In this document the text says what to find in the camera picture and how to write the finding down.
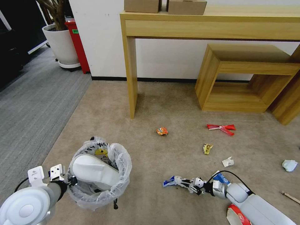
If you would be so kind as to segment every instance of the black baseboard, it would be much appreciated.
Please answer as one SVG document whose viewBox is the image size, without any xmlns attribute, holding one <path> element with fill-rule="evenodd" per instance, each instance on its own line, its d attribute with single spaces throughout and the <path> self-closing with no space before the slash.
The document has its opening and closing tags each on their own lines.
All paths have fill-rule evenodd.
<svg viewBox="0 0 300 225">
<path fill-rule="evenodd" d="M 106 80 L 106 81 L 126 81 L 126 77 L 93 77 L 92 80 Z M 168 83 L 196 83 L 197 79 L 177 79 L 177 78 L 148 78 L 138 77 L 138 81 L 142 82 L 168 82 Z M 230 82 L 230 83 L 249 83 L 244 80 L 216 80 L 216 82 Z"/>
</svg>

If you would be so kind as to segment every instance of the blue wrapper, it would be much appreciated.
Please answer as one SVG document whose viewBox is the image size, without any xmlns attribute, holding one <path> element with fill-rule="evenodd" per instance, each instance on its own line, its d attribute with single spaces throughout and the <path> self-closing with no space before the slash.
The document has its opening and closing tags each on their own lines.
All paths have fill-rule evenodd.
<svg viewBox="0 0 300 225">
<path fill-rule="evenodd" d="M 174 176 L 171 177 L 169 180 L 165 180 L 162 185 L 163 187 L 176 185 Z"/>
</svg>

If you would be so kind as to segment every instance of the potted plant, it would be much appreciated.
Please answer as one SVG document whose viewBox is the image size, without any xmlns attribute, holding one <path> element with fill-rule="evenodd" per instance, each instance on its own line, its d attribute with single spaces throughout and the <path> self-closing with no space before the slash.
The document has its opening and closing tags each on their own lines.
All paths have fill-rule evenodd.
<svg viewBox="0 0 300 225">
<path fill-rule="evenodd" d="M 37 0 L 40 6 L 45 7 L 54 19 L 54 24 L 42 28 L 51 49 L 63 68 L 80 66 L 74 44 L 67 29 L 64 13 L 65 0 Z"/>
</svg>

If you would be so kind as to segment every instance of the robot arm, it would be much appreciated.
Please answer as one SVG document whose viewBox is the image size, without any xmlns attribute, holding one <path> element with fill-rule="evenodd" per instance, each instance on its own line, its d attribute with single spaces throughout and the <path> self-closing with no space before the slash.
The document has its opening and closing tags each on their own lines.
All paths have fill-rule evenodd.
<svg viewBox="0 0 300 225">
<path fill-rule="evenodd" d="M 181 178 L 176 177 L 175 179 L 180 182 Z M 209 181 L 202 180 L 200 177 L 193 178 L 192 180 L 184 179 L 184 187 L 187 187 L 187 183 L 189 183 L 187 188 L 190 192 L 195 192 L 198 195 L 206 192 L 212 196 L 229 199 L 253 225 L 296 225 L 290 218 L 270 203 L 254 194 L 243 183 L 232 183 L 227 186 L 219 180 L 213 180 L 211 183 Z"/>
<path fill-rule="evenodd" d="M 54 214 L 56 202 L 70 184 L 65 182 L 64 173 L 61 164 L 51 167 L 49 173 L 45 173 L 42 166 L 28 170 L 31 187 L 15 192 L 3 203 L 0 224 L 46 224 Z M 48 177 L 50 182 L 44 183 L 43 180 Z"/>
</svg>

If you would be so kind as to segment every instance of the trash can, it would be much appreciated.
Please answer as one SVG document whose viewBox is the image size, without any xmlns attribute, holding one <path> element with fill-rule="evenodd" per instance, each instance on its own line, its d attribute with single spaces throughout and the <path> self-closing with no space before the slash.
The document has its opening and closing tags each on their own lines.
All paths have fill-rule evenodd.
<svg viewBox="0 0 300 225">
<path fill-rule="evenodd" d="M 86 74 L 87 72 L 90 72 L 90 67 L 88 66 L 88 60 L 85 55 L 82 42 L 79 36 L 79 32 L 76 26 L 75 22 L 65 22 L 65 25 L 68 27 L 80 65 L 82 72 Z"/>
<path fill-rule="evenodd" d="M 97 157 L 103 163 L 106 163 L 107 166 L 111 167 L 112 170 L 116 169 L 118 172 L 117 178 L 114 179 L 114 184 L 112 184 L 111 187 L 101 190 L 99 183 L 91 182 L 91 179 L 98 179 L 98 176 L 91 178 L 88 173 L 86 173 L 83 179 L 78 176 L 78 183 L 74 186 L 68 187 L 67 191 L 70 197 L 81 208 L 95 210 L 114 202 L 114 209 L 117 209 L 117 198 L 124 193 L 127 185 L 129 184 L 129 175 L 132 168 L 131 158 L 127 150 L 121 144 L 108 144 L 100 137 L 92 137 L 91 140 L 86 141 L 73 156 L 67 172 L 68 179 L 75 175 L 72 172 L 75 166 L 74 160 L 80 156 L 89 156 L 92 158 Z M 90 168 L 86 162 L 82 162 L 80 166 L 82 168 L 81 172 Z M 91 166 L 93 166 L 93 169 L 97 171 L 99 171 L 99 168 L 100 170 L 103 168 L 103 165 L 97 167 L 96 163 L 93 163 Z M 108 172 L 108 170 L 102 170 L 102 173 L 108 173 L 109 176 L 112 174 L 111 172 Z"/>
</svg>

